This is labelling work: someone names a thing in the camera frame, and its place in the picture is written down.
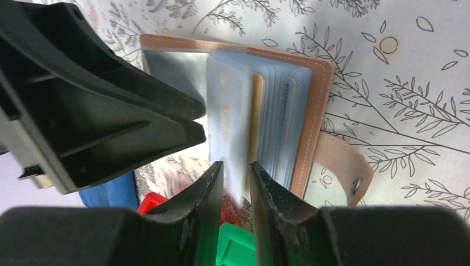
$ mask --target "green container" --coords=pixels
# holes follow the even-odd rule
[[[254,235],[229,223],[220,226],[216,266],[256,266]]]

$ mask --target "card holder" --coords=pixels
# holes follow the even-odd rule
[[[330,62],[236,44],[151,34],[143,34],[141,36],[141,46],[144,51],[208,53],[217,49],[224,49],[309,68],[313,76],[311,78],[309,94],[306,98],[307,107],[302,119],[302,131],[295,154],[290,191],[300,198],[304,197],[313,162],[321,164],[336,175],[344,189],[349,205],[356,205],[367,191],[372,180],[373,171],[365,159],[344,141],[328,134],[320,133],[326,101],[334,74],[334,69]],[[145,58],[144,69],[147,72],[149,71]]]

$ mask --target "leather cover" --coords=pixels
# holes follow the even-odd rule
[[[163,35],[142,34],[142,49],[173,52],[210,52],[216,49],[232,50],[259,57],[300,65],[312,70],[310,93],[305,109],[290,191],[304,197],[312,163],[315,161],[336,175],[343,187],[348,205],[356,205],[372,180],[373,171],[364,158],[349,144],[328,134],[320,127],[326,109],[334,69],[329,61],[306,58],[237,44],[209,42]],[[147,71],[144,58],[144,71]]]

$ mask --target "tablecloth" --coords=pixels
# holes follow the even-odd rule
[[[50,4],[54,0],[34,0]],[[463,0],[68,0],[103,41],[141,68],[139,35],[267,47],[332,61],[322,130],[375,170],[363,205],[436,205],[470,217],[470,2]],[[136,171],[139,195],[171,197],[207,167],[177,154]],[[314,166],[308,195],[344,202]],[[235,216],[246,221],[249,214]]]

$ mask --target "red plastic object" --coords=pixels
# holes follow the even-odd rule
[[[157,194],[155,192],[150,192],[145,196],[142,204],[140,204],[137,212],[140,214],[147,214],[151,209],[157,207],[158,205],[164,203],[168,199],[164,196]],[[225,216],[221,213],[221,225],[225,222]]]

